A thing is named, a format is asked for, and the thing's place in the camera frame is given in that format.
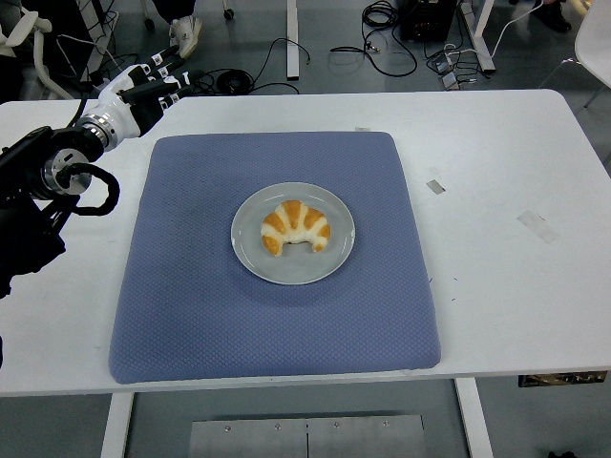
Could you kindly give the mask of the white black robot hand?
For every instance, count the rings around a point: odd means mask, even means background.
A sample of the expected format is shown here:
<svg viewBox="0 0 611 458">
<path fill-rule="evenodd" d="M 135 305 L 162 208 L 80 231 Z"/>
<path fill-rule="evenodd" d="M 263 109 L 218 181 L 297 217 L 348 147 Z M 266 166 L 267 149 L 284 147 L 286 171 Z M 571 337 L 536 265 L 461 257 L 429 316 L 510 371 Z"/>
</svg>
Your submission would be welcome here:
<svg viewBox="0 0 611 458">
<path fill-rule="evenodd" d="M 105 149 L 147 134 L 164 112 L 194 93 L 202 70 L 187 70 L 173 45 L 143 63 L 128 67 L 100 93 L 97 105 L 77 124 L 98 135 Z"/>
</svg>

